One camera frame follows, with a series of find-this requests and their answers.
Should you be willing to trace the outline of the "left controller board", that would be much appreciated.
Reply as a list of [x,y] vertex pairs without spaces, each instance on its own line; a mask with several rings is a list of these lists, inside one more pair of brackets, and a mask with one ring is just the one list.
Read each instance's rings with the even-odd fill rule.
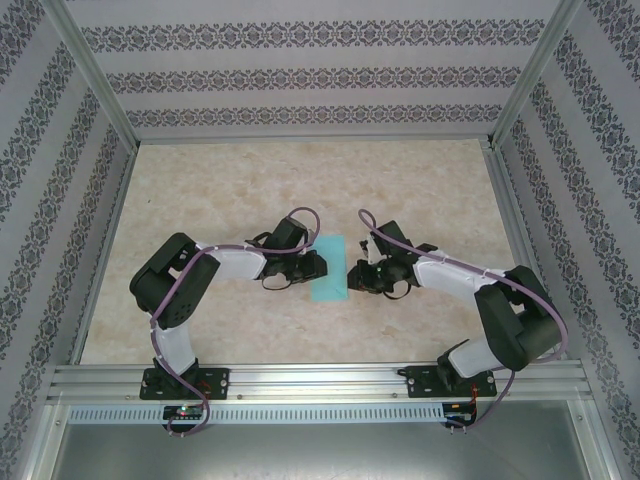
[[169,420],[187,420],[196,421],[203,417],[203,407],[200,405],[174,405],[165,406],[163,410],[163,419]]

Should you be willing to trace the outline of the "aluminium frame post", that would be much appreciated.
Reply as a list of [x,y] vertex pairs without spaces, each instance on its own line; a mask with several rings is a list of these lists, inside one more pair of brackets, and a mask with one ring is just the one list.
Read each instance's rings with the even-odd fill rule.
[[512,124],[516,121],[582,2],[583,0],[559,0],[489,136],[489,143],[493,150],[504,143]]
[[140,140],[65,0],[39,1],[127,150],[137,151]]

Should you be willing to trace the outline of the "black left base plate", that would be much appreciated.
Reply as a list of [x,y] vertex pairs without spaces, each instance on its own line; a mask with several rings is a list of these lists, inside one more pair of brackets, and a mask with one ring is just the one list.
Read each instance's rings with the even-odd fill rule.
[[[208,400],[225,400],[230,370],[193,366],[181,378]],[[198,396],[161,367],[144,370],[139,398],[142,400],[197,400]]]

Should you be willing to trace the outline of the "aluminium mounting rail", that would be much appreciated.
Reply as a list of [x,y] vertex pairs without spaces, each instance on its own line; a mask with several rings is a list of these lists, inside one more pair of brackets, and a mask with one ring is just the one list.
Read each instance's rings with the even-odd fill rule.
[[[231,404],[411,402],[428,393],[401,363],[229,365],[225,387]],[[55,368],[46,400],[52,404],[138,403],[144,365],[78,365]],[[516,374],[505,400],[591,400],[582,363],[564,360],[531,365]]]

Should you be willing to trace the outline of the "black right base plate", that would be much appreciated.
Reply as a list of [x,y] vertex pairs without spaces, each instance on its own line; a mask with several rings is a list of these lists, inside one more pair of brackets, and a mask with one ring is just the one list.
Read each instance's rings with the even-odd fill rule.
[[480,398],[493,398],[497,395],[490,371],[463,378],[455,372],[446,373],[439,366],[409,365],[397,369],[396,374],[405,380],[410,398],[471,398],[473,394]]

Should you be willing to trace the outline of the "controller board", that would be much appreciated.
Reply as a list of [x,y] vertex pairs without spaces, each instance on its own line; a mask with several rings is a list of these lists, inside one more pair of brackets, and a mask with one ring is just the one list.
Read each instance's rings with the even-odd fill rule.
[[475,403],[445,403],[443,412],[446,418],[459,423],[473,423],[477,416]]
[[203,407],[200,405],[174,405],[165,406],[163,410],[163,419],[169,420],[187,420],[196,421],[203,417]]

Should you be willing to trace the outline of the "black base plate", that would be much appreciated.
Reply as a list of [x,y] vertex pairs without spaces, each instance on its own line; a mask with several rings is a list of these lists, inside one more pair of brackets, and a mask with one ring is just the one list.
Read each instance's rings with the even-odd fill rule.
[[[208,400],[225,400],[230,370],[193,366],[181,378]],[[139,398],[142,400],[197,400],[198,396],[161,367],[144,370]]]
[[493,398],[497,395],[490,371],[463,378],[455,372],[446,373],[439,366],[409,365],[397,369],[396,374],[405,380],[410,398],[471,398],[473,394],[480,398]]

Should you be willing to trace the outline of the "teal paper sheet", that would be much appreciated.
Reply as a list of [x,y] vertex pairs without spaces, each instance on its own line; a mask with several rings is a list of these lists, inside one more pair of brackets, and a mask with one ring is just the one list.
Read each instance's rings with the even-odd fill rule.
[[327,275],[311,282],[311,300],[313,302],[347,300],[347,258],[344,236],[319,236],[314,243],[314,248],[327,263]]

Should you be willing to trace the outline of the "aluminium side rail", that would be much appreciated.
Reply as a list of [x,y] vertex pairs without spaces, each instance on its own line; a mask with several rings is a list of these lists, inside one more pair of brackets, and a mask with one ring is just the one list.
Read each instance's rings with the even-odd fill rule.
[[530,267],[545,284],[501,152],[489,139],[482,138],[480,146],[513,259],[517,264]]
[[137,146],[129,154],[121,172],[116,195],[113,198],[98,256],[96,257],[92,276],[89,281],[88,290],[80,311],[77,328],[75,329],[74,337],[65,361],[67,365],[78,365],[81,361],[139,150],[140,146]]

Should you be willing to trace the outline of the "right controller board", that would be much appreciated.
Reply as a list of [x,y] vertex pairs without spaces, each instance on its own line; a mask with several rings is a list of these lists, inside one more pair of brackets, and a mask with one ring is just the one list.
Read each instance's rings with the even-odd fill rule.
[[459,423],[473,423],[477,416],[475,403],[445,403],[443,412],[446,418]]

